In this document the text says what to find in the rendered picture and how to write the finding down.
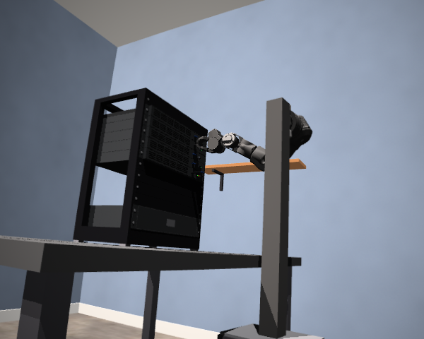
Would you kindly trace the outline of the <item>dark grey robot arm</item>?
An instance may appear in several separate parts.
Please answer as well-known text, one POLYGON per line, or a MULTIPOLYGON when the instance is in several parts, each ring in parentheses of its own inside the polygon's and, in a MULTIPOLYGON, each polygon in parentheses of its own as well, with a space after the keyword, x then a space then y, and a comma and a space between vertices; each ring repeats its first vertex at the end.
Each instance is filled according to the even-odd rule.
MULTIPOLYGON (((241 136, 239 136, 238 139, 236 137, 238 136, 236 133, 227 133, 224 135, 224 138, 228 135, 232 136, 232 141, 230 143, 223 141, 226 148, 232 148, 233 152, 241 153, 241 155, 250 159, 250 162, 253 163, 259 170, 264 172, 265 149, 261 146, 257 147, 255 144, 243 139, 241 136)), ((308 142, 311 136, 312 129, 306 122, 305 118, 291 111, 290 105, 290 158, 301 145, 308 142)))

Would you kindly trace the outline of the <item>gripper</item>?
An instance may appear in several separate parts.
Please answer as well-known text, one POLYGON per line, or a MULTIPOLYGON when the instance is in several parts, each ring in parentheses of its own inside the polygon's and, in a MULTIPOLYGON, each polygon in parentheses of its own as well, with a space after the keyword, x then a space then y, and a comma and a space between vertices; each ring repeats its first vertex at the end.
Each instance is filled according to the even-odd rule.
POLYGON ((196 141, 196 147, 209 153, 219 154, 225 151, 225 145, 223 141, 230 143, 232 141, 232 136, 228 135, 224 138, 219 130, 213 129, 208 132, 208 137, 202 136, 196 141), (204 147, 202 144, 204 141, 208 142, 208 147, 204 147))

